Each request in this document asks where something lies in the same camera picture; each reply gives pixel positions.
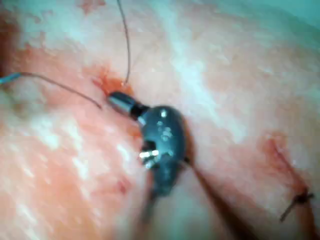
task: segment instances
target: red bleeding spot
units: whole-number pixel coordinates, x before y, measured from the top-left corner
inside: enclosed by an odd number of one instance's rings
[[[292,188],[293,194],[299,195],[306,188],[305,181],[291,165],[287,148],[287,136],[281,131],[267,132],[257,143],[258,149],[266,156],[267,168],[265,172],[273,173],[282,184]]]
[[[95,79],[92,80],[93,84],[100,88],[106,96],[114,91],[121,91],[133,96],[132,87],[129,84],[123,86],[125,79],[123,77],[117,77],[117,74],[110,71],[109,67],[93,66],[92,68],[96,75]]]
[[[88,15],[104,5],[106,5],[104,0],[83,0],[82,4],[78,5],[78,7],[83,10],[84,15]]]
[[[117,191],[120,192],[122,195],[125,195],[130,188],[131,188],[131,183],[125,177],[122,177],[120,180],[118,180],[116,184]]]

